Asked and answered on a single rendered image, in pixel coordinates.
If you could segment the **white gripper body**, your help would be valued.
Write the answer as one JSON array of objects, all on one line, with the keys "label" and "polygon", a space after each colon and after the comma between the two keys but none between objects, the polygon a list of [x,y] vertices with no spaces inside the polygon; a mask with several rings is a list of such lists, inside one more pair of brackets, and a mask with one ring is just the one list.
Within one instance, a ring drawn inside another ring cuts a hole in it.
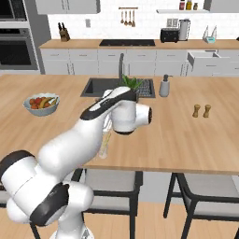
[{"label": "white gripper body", "polygon": [[112,120],[111,120],[111,118],[110,118],[109,116],[107,116],[107,117],[105,118],[105,123],[104,123],[103,132],[104,132],[104,133],[109,132],[110,129],[111,129],[111,127],[112,127]]}]

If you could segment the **open white drawer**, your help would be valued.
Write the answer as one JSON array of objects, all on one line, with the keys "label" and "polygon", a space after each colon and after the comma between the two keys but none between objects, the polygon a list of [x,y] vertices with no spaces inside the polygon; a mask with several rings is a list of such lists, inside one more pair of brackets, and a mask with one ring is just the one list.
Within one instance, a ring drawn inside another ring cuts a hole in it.
[{"label": "open white drawer", "polygon": [[215,51],[189,51],[188,61],[191,70],[188,73],[195,77],[209,77],[219,72],[220,57]]}]

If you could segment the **dark sink basin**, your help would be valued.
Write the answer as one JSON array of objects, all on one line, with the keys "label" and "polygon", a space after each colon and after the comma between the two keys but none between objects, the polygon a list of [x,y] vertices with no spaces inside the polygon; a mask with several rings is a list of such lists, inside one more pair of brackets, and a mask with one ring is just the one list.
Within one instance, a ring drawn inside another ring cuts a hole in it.
[{"label": "dark sink basin", "polygon": [[[155,91],[152,78],[139,78],[136,82],[142,82],[138,88],[140,98],[154,98]],[[120,85],[117,78],[90,77],[81,97],[102,97],[106,90],[113,90]]]}]

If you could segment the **green potted plant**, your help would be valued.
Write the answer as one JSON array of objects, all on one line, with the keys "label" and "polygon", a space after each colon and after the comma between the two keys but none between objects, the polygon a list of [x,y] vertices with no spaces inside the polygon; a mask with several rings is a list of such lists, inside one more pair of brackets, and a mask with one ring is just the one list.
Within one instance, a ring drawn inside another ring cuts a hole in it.
[{"label": "green potted plant", "polygon": [[129,87],[132,91],[137,91],[137,89],[141,86],[143,83],[142,80],[137,79],[136,77],[128,78],[127,76],[122,76],[122,86]]}]

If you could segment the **grey sink tap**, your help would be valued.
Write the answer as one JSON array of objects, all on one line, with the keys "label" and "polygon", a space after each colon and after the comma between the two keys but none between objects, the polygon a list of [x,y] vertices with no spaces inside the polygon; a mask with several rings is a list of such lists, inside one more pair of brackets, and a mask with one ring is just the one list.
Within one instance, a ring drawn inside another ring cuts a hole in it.
[{"label": "grey sink tap", "polygon": [[124,53],[120,54],[119,57],[119,83],[122,82],[122,75],[123,75],[123,58],[124,58]]}]

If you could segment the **black chair grey seat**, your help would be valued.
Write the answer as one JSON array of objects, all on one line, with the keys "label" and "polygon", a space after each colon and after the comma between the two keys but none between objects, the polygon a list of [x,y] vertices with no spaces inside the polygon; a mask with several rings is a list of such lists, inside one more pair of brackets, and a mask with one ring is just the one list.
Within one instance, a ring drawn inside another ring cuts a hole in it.
[{"label": "black chair grey seat", "polygon": [[79,182],[82,173],[85,173],[84,182],[94,193],[93,203],[86,213],[129,216],[129,239],[135,239],[135,218],[143,172],[77,169],[70,179]]},{"label": "black chair grey seat", "polygon": [[181,239],[187,239],[194,219],[239,222],[239,191],[232,176],[172,173],[164,218],[172,198],[181,198],[187,213]]}]

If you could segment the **yellow banana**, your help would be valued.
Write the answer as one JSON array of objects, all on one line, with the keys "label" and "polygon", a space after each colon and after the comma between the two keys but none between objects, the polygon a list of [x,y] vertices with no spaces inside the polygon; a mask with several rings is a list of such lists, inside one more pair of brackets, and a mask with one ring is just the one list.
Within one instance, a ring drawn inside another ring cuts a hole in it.
[{"label": "yellow banana", "polygon": [[48,97],[48,98],[45,98],[41,101],[41,103],[39,104],[39,109],[41,108],[45,108],[45,107],[48,107],[46,106],[46,104],[51,101],[50,105],[55,105],[56,102],[57,102],[57,98],[53,98],[53,97]]}]

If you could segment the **grey base cupboard run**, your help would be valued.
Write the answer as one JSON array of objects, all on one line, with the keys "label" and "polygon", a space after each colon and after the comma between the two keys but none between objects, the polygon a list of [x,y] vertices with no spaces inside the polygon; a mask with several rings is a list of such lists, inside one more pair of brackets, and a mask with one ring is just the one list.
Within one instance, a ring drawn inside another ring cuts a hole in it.
[{"label": "grey base cupboard run", "polygon": [[[239,49],[210,49],[220,57],[219,72],[210,77],[239,77]],[[117,75],[124,53],[127,76],[189,77],[186,49],[42,49],[48,75]]]}]

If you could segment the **grey soap dispenser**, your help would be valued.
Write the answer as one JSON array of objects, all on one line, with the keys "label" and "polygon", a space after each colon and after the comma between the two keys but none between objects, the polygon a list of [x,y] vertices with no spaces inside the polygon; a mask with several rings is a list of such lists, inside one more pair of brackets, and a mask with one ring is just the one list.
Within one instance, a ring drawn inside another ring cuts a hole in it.
[{"label": "grey soap dispenser", "polygon": [[160,97],[167,97],[169,95],[170,91],[170,75],[165,74],[163,76],[163,79],[161,81],[160,89],[159,89],[159,95]]}]

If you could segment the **pale blue fruit bowl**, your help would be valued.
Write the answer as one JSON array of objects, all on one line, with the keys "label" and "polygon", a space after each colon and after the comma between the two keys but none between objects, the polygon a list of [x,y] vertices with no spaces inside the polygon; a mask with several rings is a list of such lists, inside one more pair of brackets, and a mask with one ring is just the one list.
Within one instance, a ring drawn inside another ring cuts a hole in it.
[{"label": "pale blue fruit bowl", "polygon": [[[32,98],[37,98],[37,97],[53,97],[53,98],[57,98],[57,102],[55,105],[49,105],[49,107],[45,107],[42,109],[32,109],[30,106],[29,101]],[[55,94],[55,93],[39,93],[39,94],[35,94],[32,95],[31,97],[28,97],[24,102],[23,102],[23,106],[34,116],[38,116],[38,117],[45,117],[48,116],[50,114],[52,114],[53,112],[56,111],[58,104],[60,103],[60,96]]]}]

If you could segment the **red and orange fruit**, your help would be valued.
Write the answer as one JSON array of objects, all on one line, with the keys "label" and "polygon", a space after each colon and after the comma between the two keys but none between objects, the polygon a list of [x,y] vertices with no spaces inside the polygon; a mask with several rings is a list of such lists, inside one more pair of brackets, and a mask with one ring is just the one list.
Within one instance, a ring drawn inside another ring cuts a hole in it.
[{"label": "red and orange fruit", "polygon": [[41,101],[45,98],[48,97],[37,97],[37,98],[32,98],[29,103],[32,109],[39,109],[39,104],[41,103]]}]

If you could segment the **black hob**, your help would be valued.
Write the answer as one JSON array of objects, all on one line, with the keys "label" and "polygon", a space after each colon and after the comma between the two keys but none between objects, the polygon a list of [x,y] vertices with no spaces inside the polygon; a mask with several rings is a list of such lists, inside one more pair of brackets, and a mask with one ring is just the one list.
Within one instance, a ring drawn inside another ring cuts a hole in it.
[{"label": "black hob", "polygon": [[104,39],[100,47],[155,47],[153,39]]}]

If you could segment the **wooden knife block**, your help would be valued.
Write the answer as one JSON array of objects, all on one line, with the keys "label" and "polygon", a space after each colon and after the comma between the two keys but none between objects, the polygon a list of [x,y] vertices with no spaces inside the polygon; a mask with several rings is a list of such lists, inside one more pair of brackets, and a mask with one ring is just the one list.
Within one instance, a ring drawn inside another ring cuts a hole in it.
[{"label": "wooden knife block", "polygon": [[67,42],[70,40],[70,36],[68,34],[67,29],[65,28],[63,23],[58,23],[58,28],[59,28],[59,34],[61,37],[62,42]]}]

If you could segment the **black toaster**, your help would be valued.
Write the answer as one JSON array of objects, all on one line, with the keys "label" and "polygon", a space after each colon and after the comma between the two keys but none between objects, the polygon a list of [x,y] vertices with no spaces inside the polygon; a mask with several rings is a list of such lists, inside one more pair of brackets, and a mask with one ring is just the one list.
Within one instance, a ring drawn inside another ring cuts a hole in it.
[{"label": "black toaster", "polygon": [[179,30],[177,28],[161,28],[160,40],[165,42],[177,42],[179,39]]}]

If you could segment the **silver kettle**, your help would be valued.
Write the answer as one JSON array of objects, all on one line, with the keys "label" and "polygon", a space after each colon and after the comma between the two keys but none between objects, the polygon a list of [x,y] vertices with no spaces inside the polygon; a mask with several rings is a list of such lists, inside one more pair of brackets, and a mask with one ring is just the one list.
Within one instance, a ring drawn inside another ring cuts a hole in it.
[{"label": "silver kettle", "polygon": [[180,20],[179,21],[179,41],[187,41],[189,38],[189,31],[190,31],[190,20]]}]

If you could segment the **black microwave oven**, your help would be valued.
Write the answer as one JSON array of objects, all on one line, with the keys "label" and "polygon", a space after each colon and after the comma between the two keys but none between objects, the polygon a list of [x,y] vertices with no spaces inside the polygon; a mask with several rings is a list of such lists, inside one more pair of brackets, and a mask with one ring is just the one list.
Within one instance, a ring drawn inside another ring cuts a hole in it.
[{"label": "black microwave oven", "polygon": [[0,21],[27,21],[23,0],[0,0]]}]

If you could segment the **steel wall oven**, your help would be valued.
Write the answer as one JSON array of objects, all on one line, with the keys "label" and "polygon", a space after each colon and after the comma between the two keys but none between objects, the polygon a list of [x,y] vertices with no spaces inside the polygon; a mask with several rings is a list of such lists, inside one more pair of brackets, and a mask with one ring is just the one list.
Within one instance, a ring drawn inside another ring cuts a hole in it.
[{"label": "steel wall oven", "polygon": [[37,70],[30,29],[21,23],[0,23],[0,70]]}]

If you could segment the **grey wall cupboard run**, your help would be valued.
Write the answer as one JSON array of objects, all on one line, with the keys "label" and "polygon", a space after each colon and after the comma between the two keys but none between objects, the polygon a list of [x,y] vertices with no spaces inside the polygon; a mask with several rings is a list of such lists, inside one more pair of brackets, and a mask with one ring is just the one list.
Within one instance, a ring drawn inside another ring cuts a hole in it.
[{"label": "grey wall cupboard run", "polygon": [[35,0],[39,14],[98,14],[100,0]]}]

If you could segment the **white wall shelf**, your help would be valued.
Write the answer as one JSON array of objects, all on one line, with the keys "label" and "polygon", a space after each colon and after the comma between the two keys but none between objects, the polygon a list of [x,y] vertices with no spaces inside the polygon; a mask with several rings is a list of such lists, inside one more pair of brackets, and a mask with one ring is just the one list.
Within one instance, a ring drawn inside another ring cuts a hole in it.
[{"label": "white wall shelf", "polygon": [[159,14],[196,14],[196,13],[210,13],[209,10],[198,9],[198,10],[179,10],[179,9],[156,9]]}]

